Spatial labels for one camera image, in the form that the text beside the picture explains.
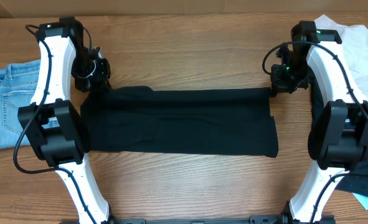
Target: blue jeans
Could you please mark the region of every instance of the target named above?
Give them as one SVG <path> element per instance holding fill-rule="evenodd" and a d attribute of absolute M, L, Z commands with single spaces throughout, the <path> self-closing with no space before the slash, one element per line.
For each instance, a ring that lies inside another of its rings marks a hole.
<path fill-rule="evenodd" d="M 7 65 L 0 69 L 0 149 L 14 147 L 22 126 L 17 120 L 17 109 L 29 106 L 39 79 L 40 60 Z M 57 126 L 49 123 L 45 128 Z M 29 145 L 24 137 L 21 145 Z"/>

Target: cable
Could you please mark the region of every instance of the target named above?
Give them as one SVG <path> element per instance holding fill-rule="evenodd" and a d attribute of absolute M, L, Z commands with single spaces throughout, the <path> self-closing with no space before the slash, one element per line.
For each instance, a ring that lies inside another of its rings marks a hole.
<path fill-rule="evenodd" d="M 327 52 L 329 55 L 331 55 L 333 57 L 333 59 L 337 62 L 337 64 L 339 65 L 341 71 L 342 71 L 342 74 L 343 74 L 343 77 L 344 77 L 344 81 L 346 82 L 346 86 L 347 86 L 347 89 L 348 89 L 348 94 L 350 94 L 352 100 L 355 102 L 355 104 L 359 107 L 363 117 L 366 119 L 367 123 L 368 123 L 368 114 L 366 113 L 365 109 L 362 107 L 362 105 L 359 103 L 358 99 L 356 98 L 356 96 L 354 95 L 354 90 L 351 88 L 351 85 L 350 85 L 350 81 L 348 79 L 348 76 L 347 76 L 347 73 L 346 73 L 346 70 L 344 69 L 344 66 L 343 64 L 341 63 L 341 61 L 339 60 L 339 57 L 337 55 L 335 55 L 333 52 L 331 52 L 329 49 L 327 49 L 326 47 L 322 46 L 322 45 L 319 45 L 317 43 L 314 43 L 314 42 L 309 42 L 309 41 L 290 41 L 290 42 L 285 42 L 283 44 L 280 44 L 274 48 L 272 48 L 264 57 L 263 59 L 263 63 L 262 63 L 262 67 L 263 67 L 263 71 L 269 75 L 271 75 L 272 73 L 271 72 L 268 72 L 266 69 L 265 69 L 265 62 L 268 58 L 268 56 L 270 56 L 270 54 L 272 52 L 274 52 L 276 49 L 279 49 L 280 47 L 284 47 L 284 46 L 287 46 L 287 45 L 290 45 L 290 44 L 308 44 L 308 45 L 313 45 L 315 47 L 319 47 L 320 49 L 323 49 L 325 52 Z M 315 215 L 316 215 L 316 212 L 318 210 L 318 205 L 321 201 L 321 198 L 323 196 L 323 194 L 325 193 L 326 189 L 328 189 L 329 185 L 334 182 L 335 179 L 339 178 L 339 177 L 345 177 L 345 176 L 353 176 L 353 177 L 368 177 L 368 174 L 353 174 L 353 173 L 348 173 L 348 174 L 337 174 L 337 175 L 334 175 L 332 176 L 329 181 L 325 184 L 325 186 L 323 187 L 322 191 L 319 193 L 318 195 L 318 198 L 316 200 L 316 203 L 314 205 L 314 210 L 313 210 L 313 214 L 311 216 L 311 219 L 309 221 L 309 224 L 312 224 L 314 222 L 314 218 L 315 218 Z"/>
<path fill-rule="evenodd" d="M 35 32 L 33 32 L 30 27 L 33 27 L 33 28 L 36 28 L 38 29 L 39 27 L 37 26 L 33 26 L 33 25 L 26 25 L 26 29 L 35 36 Z M 42 96 L 42 99 L 41 99 L 41 102 L 39 103 L 39 105 L 37 106 L 37 109 L 34 111 L 32 117 L 30 118 L 29 122 L 27 122 L 26 126 L 24 127 L 23 131 L 21 132 L 21 135 L 19 136 L 17 142 L 16 142 L 16 145 L 15 145 L 15 150 L 14 150 L 14 155 L 13 155 L 13 159 L 14 159 L 14 165 L 16 167 L 16 169 L 18 169 L 19 171 L 21 171 L 22 173 L 25 173 L 25 174 L 40 174 L 40 173 L 44 173 L 44 172 L 50 172 L 50 171 L 56 171 L 56 170 L 59 170 L 59 171 L 62 171 L 62 172 L 65 172 L 67 174 L 68 177 L 71 178 L 75 188 L 76 188 L 76 191 L 77 191 L 77 194 L 78 194 L 78 197 L 82 203 L 82 206 L 83 206 L 83 209 L 84 211 L 88 214 L 88 216 L 90 217 L 91 221 L 93 222 L 93 224 L 97 224 L 97 222 L 95 221 L 94 217 L 92 216 L 92 214 L 90 213 L 90 211 L 88 210 L 88 206 L 85 205 L 85 202 L 84 202 L 84 199 L 83 199 L 83 195 L 80 191 L 80 188 L 78 187 L 78 184 L 77 184 L 77 181 L 75 179 L 75 177 L 73 176 L 73 174 L 68 171 L 67 169 L 64 169 L 64 168 L 61 168 L 61 167 L 52 167 L 52 168 L 48 168 L 48 169 L 41 169 L 41 170 L 26 170 L 26 169 L 23 169 L 18 161 L 17 161 L 17 153 L 19 151 L 19 147 L 21 146 L 21 143 L 22 143 L 22 140 L 23 140 L 23 137 L 24 135 L 26 134 L 27 132 L 27 129 L 29 128 L 30 124 L 33 122 L 34 119 L 36 119 L 36 117 L 38 116 L 42 106 L 44 105 L 45 103 L 45 100 L 47 98 L 47 95 L 49 94 L 48 92 L 48 88 L 49 88 L 49 83 L 50 83 L 50 79 L 51 79 L 51 70 L 52 70 L 52 54 L 51 54 L 51 51 L 47 45 L 47 43 L 45 43 L 44 40 L 40 40 L 40 42 L 42 42 L 42 44 L 44 45 L 44 47 L 47 49 L 47 53 L 48 53 L 48 72 L 47 72 L 47 81 L 45 82 L 45 88 L 44 88 L 44 95 Z"/>
<path fill-rule="evenodd" d="M 87 28 L 83 27 L 83 29 L 85 30 L 85 32 L 87 32 L 88 34 L 88 39 L 90 40 L 90 47 L 88 48 L 88 54 L 91 53 L 91 49 L 92 49 L 92 39 L 91 39 L 91 35 L 90 35 L 90 32 L 88 31 Z"/>

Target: dark fabric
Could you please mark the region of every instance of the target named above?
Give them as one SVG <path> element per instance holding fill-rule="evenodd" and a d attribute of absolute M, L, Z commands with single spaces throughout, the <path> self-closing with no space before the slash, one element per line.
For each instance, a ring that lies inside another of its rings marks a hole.
<path fill-rule="evenodd" d="M 269 88 L 91 91 L 81 115 L 95 151 L 276 157 Z"/>
<path fill-rule="evenodd" d="M 315 77 L 310 77 L 312 87 L 312 102 L 313 102 L 313 124 L 316 122 L 324 108 L 321 90 Z M 368 174 L 368 158 L 365 161 L 359 162 L 356 168 L 351 171 L 357 174 Z M 336 186 L 336 190 L 343 190 L 350 193 L 357 193 L 368 197 L 368 178 L 345 177 Z"/>

